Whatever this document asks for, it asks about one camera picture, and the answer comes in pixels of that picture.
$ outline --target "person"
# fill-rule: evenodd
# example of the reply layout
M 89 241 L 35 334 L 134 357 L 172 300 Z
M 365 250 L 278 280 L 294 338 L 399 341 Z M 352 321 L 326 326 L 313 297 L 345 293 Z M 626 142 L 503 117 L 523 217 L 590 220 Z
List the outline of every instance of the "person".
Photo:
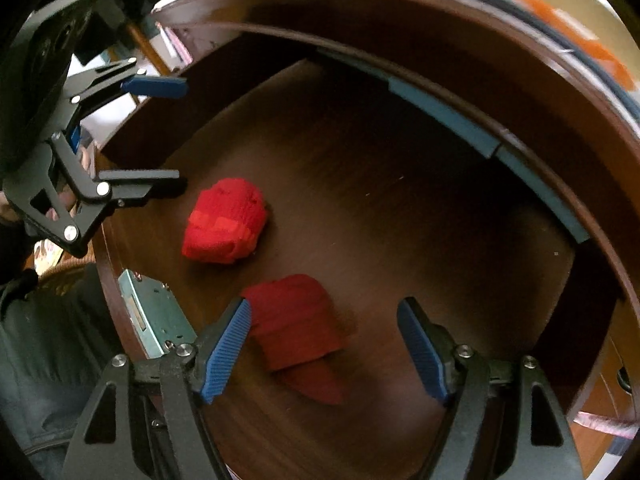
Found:
M 70 192 L 61 199 L 75 202 Z M 78 417 L 122 348 L 95 265 L 58 296 L 24 268 L 35 241 L 0 191 L 0 420 L 36 471 L 56 480 Z

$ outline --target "wooden surface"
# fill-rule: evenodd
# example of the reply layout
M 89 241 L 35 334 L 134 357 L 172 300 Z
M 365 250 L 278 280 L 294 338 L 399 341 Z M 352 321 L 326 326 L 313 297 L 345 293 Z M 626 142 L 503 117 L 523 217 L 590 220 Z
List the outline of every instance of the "wooden surface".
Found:
M 500 163 L 332 62 L 285 69 L 165 166 L 188 177 L 188 190 L 105 222 L 101 275 L 129 267 L 169 283 L 200 330 L 244 286 L 304 272 L 326 287 L 350 334 L 330 358 L 349 385 L 339 407 L 276 383 L 247 343 L 206 410 L 245 479 L 407 478 L 443 410 L 406 353 L 398 301 L 414 295 L 457 341 L 516 358 L 543 331 L 574 257 L 555 217 Z M 234 266 L 190 262 L 180 255 L 186 219 L 199 190 L 228 176 L 251 180 L 270 204 L 257 251 Z M 113 282 L 105 293 L 110 307 L 122 302 Z
M 601 431 L 585 428 L 575 422 L 571 424 L 571 433 L 574 436 L 575 447 L 580 455 L 582 473 L 587 478 L 607 452 L 609 446 L 611 446 L 614 437 Z
M 621 420 L 631 422 L 636 420 L 636 410 L 634 409 L 633 398 L 618 382 L 618 371 L 623 367 L 624 363 L 620 358 L 620 354 L 616 349 L 616 346 L 609 336 L 607 337 L 603 347 L 603 360 L 602 369 L 600 371 L 600 377 L 602 384 L 604 385 L 607 394 L 610 397 L 610 402 L 613 406 L 614 413 L 611 416 L 614 420 Z M 588 413 L 598 414 L 597 407 L 587 403 L 583 407 L 583 411 Z
M 640 339 L 637 126 L 585 74 L 574 51 L 549 47 L 527 25 L 469 0 L 182 0 L 156 19 L 201 40 L 221 31 L 259 32 L 364 60 L 436 95 L 522 154 L 574 210 L 622 288 L 619 351 L 640 405 L 640 359 L 632 344 Z M 579 294 L 574 298 L 565 319 L 584 313 Z M 604 317 L 611 305 L 607 299 Z M 590 335 L 571 341 L 557 330 L 558 349 L 596 355 L 607 323 L 599 319 Z M 559 376 L 572 370 L 575 354 L 555 350 L 546 352 L 555 356 Z M 582 359 L 582 377 L 587 365 Z M 584 384 L 597 375 L 592 370 Z M 572 409 L 588 393 L 583 386 L 562 393 L 574 399 Z
M 603 353 L 603 343 L 610 343 L 609 322 L 620 295 L 618 281 L 600 249 L 593 240 L 581 243 L 553 317 L 532 351 L 569 418 L 584 410 L 584 399 L 590 394 L 593 381 L 602 374 L 601 369 L 593 370 L 594 363 Z M 604 353 L 602 361 L 607 361 L 610 377 L 612 353 Z M 617 390 L 626 395 L 620 387 Z
M 302 44 L 268 36 L 237 38 L 180 72 L 195 91 L 179 100 L 145 100 L 142 113 L 130 115 L 102 153 L 123 169 L 157 168 L 213 115 L 306 52 Z

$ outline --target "red cloth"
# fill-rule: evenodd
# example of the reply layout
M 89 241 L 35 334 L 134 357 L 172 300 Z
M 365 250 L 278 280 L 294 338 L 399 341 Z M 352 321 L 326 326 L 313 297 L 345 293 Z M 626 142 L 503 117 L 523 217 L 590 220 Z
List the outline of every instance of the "red cloth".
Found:
M 224 178 L 200 193 L 182 254 L 199 262 L 232 264 L 254 252 L 266 221 L 260 190 L 242 178 Z
M 344 384 L 324 359 L 285 368 L 275 375 L 289 388 L 322 404 L 335 406 L 344 402 Z
M 299 393 L 325 404 L 340 404 L 344 387 L 322 359 L 346 346 L 327 291 L 306 274 L 247 287 L 241 296 L 252 307 L 252 335 L 267 370 Z

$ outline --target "metal screw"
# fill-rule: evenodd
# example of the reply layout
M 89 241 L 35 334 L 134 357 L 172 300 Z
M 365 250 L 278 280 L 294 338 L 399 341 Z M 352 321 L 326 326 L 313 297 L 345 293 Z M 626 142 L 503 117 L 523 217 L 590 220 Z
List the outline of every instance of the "metal screw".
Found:
M 469 359 L 474 354 L 474 350 L 469 345 L 459 345 L 456 352 L 463 359 Z
M 44 65 L 44 60 L 49 54 L 50 46 L 51 46 L 51 40 L 49 38 L 46 38 L 42 43 L 42 48 L 38 51 L 38 57 L 40 58 L 38 60 L 40 64 L 40 66 L 38 67 L 39 69 L 42 69 L 42 66 Z
M 193 352 L 193 346 L 191 346 L 189 343 L 182 343 L 181 345 L 178 345 L 178 349 L 175 352 L 180 357 L 187 357 Z
M 109 185 L 108 182 L 99 182 L 98 185 L 95 187 L 95 190 L 98 193 L 98 195 L 106 196 L 109 194 L 111 190 L 111 186 Z
M 529 370 L 533 370 L 538 366 L 538 362 L 536 361 L 536 359 L 531 357 L 530 355 L 525 355 L 522 358 L 522 364 L 524 364 L 524 367 L 528 368 Z
M 65 240 L 67 242 L 73 242 L 78 238 L 78 229 L 75 225 L 68 225 L 65 227 Z
M 89 23 L 90 19 L 91 19 L 91 11 L 88 10 L 87 12 L 85 12 L 84 18 L 82 19 L 81 28 L 84 27 L 87 23 Z
M 60 35 L 56 40 L 56 46 L 55 46 L 56 50 L 58 49 L 62 50 L 66 47 L 69 41 L 69 37 L 71 36 L 71 32 L 74 30 L 75 26 L 76 26 L 76 20 L 71 20 L 69 23 L 66 24 L 66 27 L 62 30 L 62 32 L 60 33 Z
M 116 355 L 116 357 L 114 357 L 111 360 L 111 366 L 114 366 L 116 368 L 120 368 L 121 366 L 124 366 L 125 364 L 127 364 L 127 356 L 124 354 L 118 354 Z

